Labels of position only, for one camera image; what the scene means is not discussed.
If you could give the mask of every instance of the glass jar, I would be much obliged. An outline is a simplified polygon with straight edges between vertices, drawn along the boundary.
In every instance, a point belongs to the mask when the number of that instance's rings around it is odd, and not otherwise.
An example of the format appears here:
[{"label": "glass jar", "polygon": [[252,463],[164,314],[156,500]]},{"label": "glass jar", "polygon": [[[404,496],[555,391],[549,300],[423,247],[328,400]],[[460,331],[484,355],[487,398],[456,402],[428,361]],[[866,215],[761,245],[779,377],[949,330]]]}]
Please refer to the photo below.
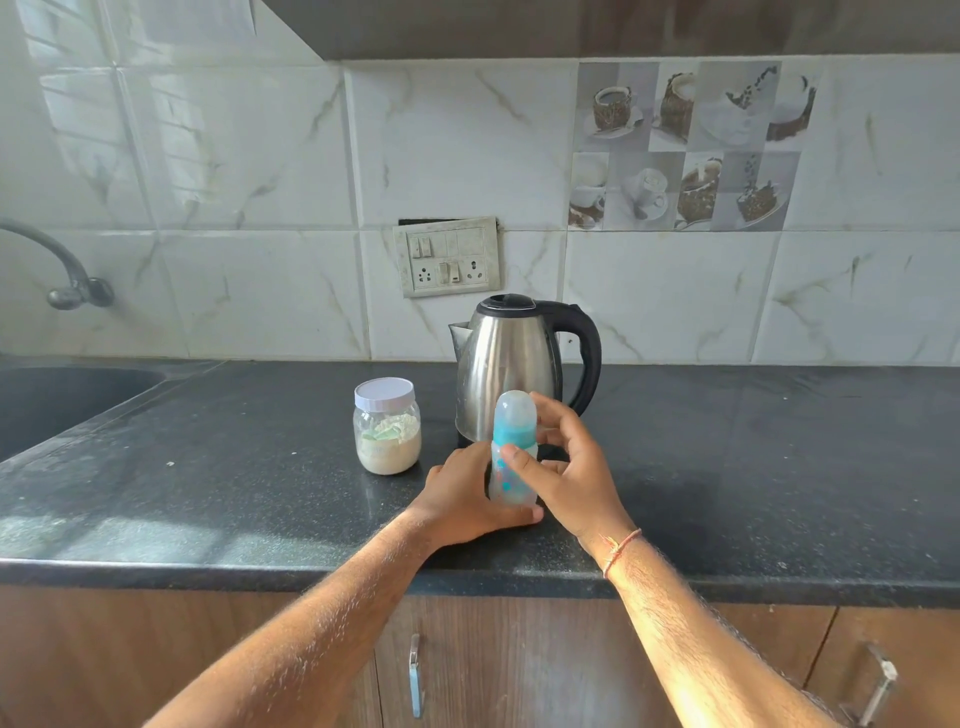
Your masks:
[{"label": "glass jar", "polygon": [[420,457],[420,408],[414,384],[398,376],[365,381],[353,390],[353,438],[364,468],[402,473]]}]

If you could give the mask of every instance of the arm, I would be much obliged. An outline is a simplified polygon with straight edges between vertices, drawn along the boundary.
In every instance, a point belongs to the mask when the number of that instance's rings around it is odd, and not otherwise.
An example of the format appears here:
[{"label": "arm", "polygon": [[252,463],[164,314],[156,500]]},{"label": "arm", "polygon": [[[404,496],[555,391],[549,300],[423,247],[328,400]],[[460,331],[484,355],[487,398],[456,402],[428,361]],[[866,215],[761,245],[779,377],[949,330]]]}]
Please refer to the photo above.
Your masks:
[{"label": "arm", "polygon": [[[570,462],[538,463],[524,450],[503,455],[598,565],[635,530],[600,446],[569,407],[533,395],[541,442]],[[608,577],[684,726],[833,726],[829,717],[727,630],[656,549],[630,541]]]},{"label": "arm", "polygon": [[484,496],[490,443],[456,450],[343,566],[210,666],[145,728],[330,726],[414,574],[441,546],[539,521]]}]

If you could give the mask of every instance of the cabinet door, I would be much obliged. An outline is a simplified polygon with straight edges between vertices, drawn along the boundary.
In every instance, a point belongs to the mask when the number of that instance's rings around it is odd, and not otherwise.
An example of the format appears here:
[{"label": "cabinet door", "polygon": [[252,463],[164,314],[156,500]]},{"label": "cabinet door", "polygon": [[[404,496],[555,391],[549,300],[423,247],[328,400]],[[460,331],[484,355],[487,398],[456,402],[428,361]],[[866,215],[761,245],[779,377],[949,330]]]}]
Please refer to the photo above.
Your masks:
[{"label": "cabinet door", "polygon": [[869,643],[899,674],[876,728],[960,725],[960,611],[842,607],[807,683],[838,716],[841,705],[859,715],[876,687]]},{"label": "cabinet door", "polygon": [[[421,720],[410,695],[414,634]],[[619,600],[407,596],[376,666],[391,728],[679,725]]]},{"label": "cabinet door", "polygon": [[824,643],[836,607],[714,604],[767,664],[802,688]]},{"label": "cabinet door", "polygon": [[[134,728],[296,595],[0,586],[4,728]],[[338,725],[380,726],[371,664]]]}]

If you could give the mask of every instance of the bottle cap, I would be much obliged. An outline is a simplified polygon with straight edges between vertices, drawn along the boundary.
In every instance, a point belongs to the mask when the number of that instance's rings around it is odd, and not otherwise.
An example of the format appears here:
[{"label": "bottle cap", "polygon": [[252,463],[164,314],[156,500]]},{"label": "bottle cap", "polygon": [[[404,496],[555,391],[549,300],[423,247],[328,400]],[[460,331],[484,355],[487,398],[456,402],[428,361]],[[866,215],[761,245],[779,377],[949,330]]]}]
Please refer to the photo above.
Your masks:
[{"label": "bottle cap", "polygon": [[537,406],[526,392],[504,392],[493,410],[493,441],[500,446],[511,443],[520,449],[537,443]]},{"label": "bottle cap", "polygon": [[399,412],[416,400],[414,383],[399,376],[371,379],[353,390],[353,403],[367,412]]}]

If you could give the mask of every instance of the wall faucet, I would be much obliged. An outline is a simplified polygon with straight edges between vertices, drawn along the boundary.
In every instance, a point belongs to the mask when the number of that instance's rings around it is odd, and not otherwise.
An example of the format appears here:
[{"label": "wall faucet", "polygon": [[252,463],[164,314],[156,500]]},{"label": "wall faucet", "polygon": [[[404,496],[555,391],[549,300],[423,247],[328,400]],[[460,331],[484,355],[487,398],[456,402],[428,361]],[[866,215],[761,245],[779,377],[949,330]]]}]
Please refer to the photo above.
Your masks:
[{"label": "wall faucet", "polygon": [[103,279],[92,279],[86,274],[83,264],[75,255],[70,253],[63,244],[46,232],[30,225],[19,223],[9,217],[0,217],[0,230],[22,235],[39,243],[53,253],[66,268],[66,275],[70,277],[70,285],[64,288],[54,288],[47,294],[47,303],[60,311],[69,311],[79,308],[84,303],[107,306],[113,303],[113,289]]}]

